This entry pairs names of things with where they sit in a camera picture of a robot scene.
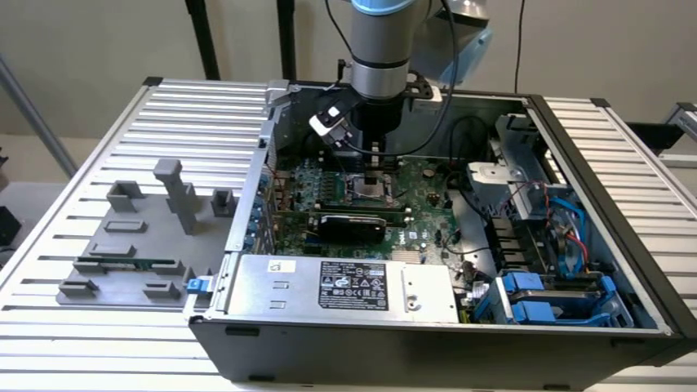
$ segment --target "red cable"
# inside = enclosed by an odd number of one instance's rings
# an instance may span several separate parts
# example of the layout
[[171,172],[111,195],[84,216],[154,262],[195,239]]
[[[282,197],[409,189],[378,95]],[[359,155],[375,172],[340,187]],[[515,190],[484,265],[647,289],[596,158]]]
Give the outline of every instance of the red cable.
[[579,248],[581,249],[581,252],[584,254],[584,262],[588,263],[588,248],[587,245],[581,242],[581,240],[572,234],[567,234],[567,238],[571,239],[576,245],[579,245]]

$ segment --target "black pole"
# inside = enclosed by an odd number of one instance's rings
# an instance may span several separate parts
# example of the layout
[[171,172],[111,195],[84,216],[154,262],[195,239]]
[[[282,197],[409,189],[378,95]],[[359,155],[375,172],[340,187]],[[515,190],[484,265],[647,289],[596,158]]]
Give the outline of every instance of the black pole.
[[200,61],[204,64],[206,79],[220,80],[218,69],[216,47],[211,36],[208,25],[208,14],[206,12],[206,0],[186,0],[188,14],[192,17],[196,42],[199,43]]
[[276,0],[279,41],[282,43],[283,78],[296,80],[295,73],[295,0]]

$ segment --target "black cable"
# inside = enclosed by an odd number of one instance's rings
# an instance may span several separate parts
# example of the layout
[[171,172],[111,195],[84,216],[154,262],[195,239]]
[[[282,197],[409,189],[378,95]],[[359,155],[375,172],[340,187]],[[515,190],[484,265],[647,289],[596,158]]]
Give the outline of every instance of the black cable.
[[310,138],[312,137],[315,133],[315,130],[311,129],[307,134],[303,136],[303,140],[302,140],[302,147],[300,147],[300,151],[298,152],[298,155],[302,157],[306,153],[306,144],[307,144],[307,141],[310,140]]
[[487,220],[489,219],[489,217],[487,216],[487,214],[484,212],[481,212],[481,210],[475,206],[475,204],[472,203],[472,200],[469,200],[469,197],[465,195],[465,190],[461,188],[461,186],[457,187],[457,190],[460,191],[460,195],[461,195],[461,198],[465,199],[465,203],[469,205],[469,208],[472,208],[475,210],[475,212],[477,212],[477,215],[481,217],[481,219],[484,219],[484,222],[487,222]]
[[408,151],[404,151],[401,153],[381,153],[381,152],[376,152],[376,151],[368,151],[367,149],[360,149],[359,147],[352,145],[348,140],[346,140],[344,144],[347,145],[347,147],[350,147],[355,152],[362,153],[364,155],[378,155],[379,157],[400,157],[403,155],[413,154],[420,149],[427,147],[427,145],[432,142],[433,137],[439,133],[439,129],[440,129],[441,125],[444,124],[445,114],[448,113],[449,103],[451,103],[451,101],[453,99],[453,90],[455,90],[456,84],[457,84],[457,69],[460,67],[460,56],[457,54],[456,22],[455,22],[455,19],[453,19],[453,13],[452,13],[452,10],[449,8],[448,1],[447,0],[440,0],[440,2],[444,5],[444,9],[445,9],[445,11],[448,13],[449,34],[451,34],[452,46],[453,46],[453,69],[452,69],[452,74],[449,76],[448,94],[445,96],[444,105],[441,106],[440,111],[439,111],[439,118],[436,120],[436,125],[433,126],[432,133],[428,135],[428,137],[424,140],[424,142],[416,148],[413,148],[413,149],[411,149]]
[[453,251],[453,249],[449,247],[449,241],[452,240],[453,235],[456,235],[456,233],[457,233],[459,231],[460,231],[459,229],[457,229],[456,231],[453,231],[453,232],[449,234],[448,238],[445,239],[444,247],[445,247],[445,249],[448,250],[448,252],[451,252],[453,255],[464,256],[464,255],[471,255],[472,253],[481,252],[481,251],[487,251],[487,250],[491,249],[489,247],[479,247],[477,249],[473,249],[472,251],[467,251],[467,252]]
[[347,172],[347,169],[344,168],[344,165],[342,163],[342,160],[339,159],[339,156],[338,156],[338,153],[335,152],[335,145],[330,145],[330,151],[331,151],[331,154],[332,156],[335,157],[336,161],[338,161],[338,164],[339,164],[339,167],[342,168],[342,171],[344,173],[344,176],[348,176],[350,173]]
[[516,81],[513,92],[519,93],[519,73],[521,71],[521,47],[523,47],[523,13],[525,12],[525,0],[521,0],[521,11],[519,12],[519,53],[516,56]]
[[463,180],[461,180],[461,176],[460,176],[460,179],[457,180],[457,191],[460,192],[460,195],[461,195],[461,198],[465,199],[465,203],[469,205],[469,208],[472,208],[475,210],[475,212],[477,213],[477,215],[481,217],[481,219],[484,220],[484,222],[487,222],[489,220],[489,217],[487,216],[487,214],[477,208],[477,206],[475,206],[475,203],[472,202],[472,200],[469,200],[469,197],[468,195],[465,194],[465,189],[463,187]]
[[421,23],[425,23],[428,20],[428,17],[432,13],[432,7],[433,7],[433,0],[428,0],[428,8],[427,8],[427,14],[424,15],[424,21]]
[[468,116],[460,117],[449,125],[448,162],[451,162],[451,163],[453,162],[453,137],[455,137],[455,134],[456,134],[456,129],[457,129],[457,126],[460,125],[460,123],[463,121],[469,121],[469,120],[475,120],[483,126],[483,130],[485,132],[485,138],[487,138],[487,149],[488,149],[488,145],[489,145],[489,130],[488,130],[488,128],[489,127],[487,126],[485,121],[481,119],[481,117],[475,116],[475,115],[468,115]]
[[335,29],[338,29],[338,33],[342,36],[344,45],[347,45],[348,53],[351,53],[351,56],[354,57],[354,50],[351,49],[350,41],[347,40],[347,37],[344,36],[344,32],[342,31],[342,28],[339,27],[338,20],[335,19],[335,16],[331,13],[330,0],[326,0],[326,8],[327,8],[327,15],[330,15],[331,22],[335,25]]
[[395,198],[400,198],[401,196],[404,196],[408,191],[409,191],[409,189],[407,189],[404,192],[401,192]]

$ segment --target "gray block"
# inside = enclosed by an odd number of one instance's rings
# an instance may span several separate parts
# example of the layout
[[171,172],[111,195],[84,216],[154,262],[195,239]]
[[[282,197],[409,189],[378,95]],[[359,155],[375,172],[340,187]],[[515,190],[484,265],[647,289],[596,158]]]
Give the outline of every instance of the gray block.
[[88,278],[68,278],[58,285],[58,290],[66,296],[95,296],[98,286]]
[[[143,270],[139,267],[142,263],[134,266],[128,265],[127,261],[120,263],[116,260],[103,265],[104,272],[98,270],[80,272],[74,269],[70,278],[91,279],[99,286],[99,290],[92,293],[92,296],[67,296],[59,292],[56,299],[60,304],[176,308],[184,306],[187,296],[183,293],[188,277],[208,275],[220,270],[232,218],[215,217],[211,207],[212,197],[199,196],[202,206],[200,211],[196,212],[199,223],[194,235],[186,235],[176,215],[170,212],[167,198],[167,195],[147,194],[144,198],[132,199],[138,212],[110,210],[83,256],[92,255],[90,251],[96,244],[127,244],[136,249],[135,257],[140,261],[162,260],[176,261],[176,263],[151,264],[150,268]],[[104,227],[114,221],[144,221],[147,230],[143,233],[108,232]],[[148,296],[143,288],[151,281],[172,282],[182,293],[180,297]],[[207,299],[202,297],[200,304],[204,305],[206,301]]]
[[158,275],[183,276],[186,269],[187,267],[184,267],[182,260],[179,260],[175,264],[154,264],[151,271],[155,272]]
[[90,249],[90,256],[134,257],[135,247],[130,243],[110,241],[95,243]]
[[104,267],[100,263],[94,261],[76,261],[74,263],[74,268],[82,274],[104,274]]
[[238,203],[232,189],[215,189],[211,208],[218,217],[232,218],[236,213]]
[[195,198],[195,191],[191,184],[183,184],[180,173],[182,162],[179,159],[160,159],[155,169],[152,169],[155,178],[163,181],[167,189],[170,209],[179,218],[182,229],[187,235],[192,235],[196,226],[196,215],[191,203],[192,198]]
[[111,207],[119,212],[135,212],[132,198],[143,198],[139,184],[135,181],[118,181],[107,193]]
[[176,288],[175,284],[170,281],[152,280],[146,282],[146,287],[143,288],[148,298],[171,298],[178,299],[182,296],[182,292]]
[[110,220],[104,225],[104,231],[108,233],[144,233],[147,227],[143,220]]

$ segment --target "sticker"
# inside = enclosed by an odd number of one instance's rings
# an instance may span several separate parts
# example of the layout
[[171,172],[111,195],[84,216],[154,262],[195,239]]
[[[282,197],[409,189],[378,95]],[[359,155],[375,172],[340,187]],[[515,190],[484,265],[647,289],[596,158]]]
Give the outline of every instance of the sticker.
[[295,260],[270,260],[270,272],[295,272]]
[[389,310],[384,264],[323,261],[319,305],[326,309]]

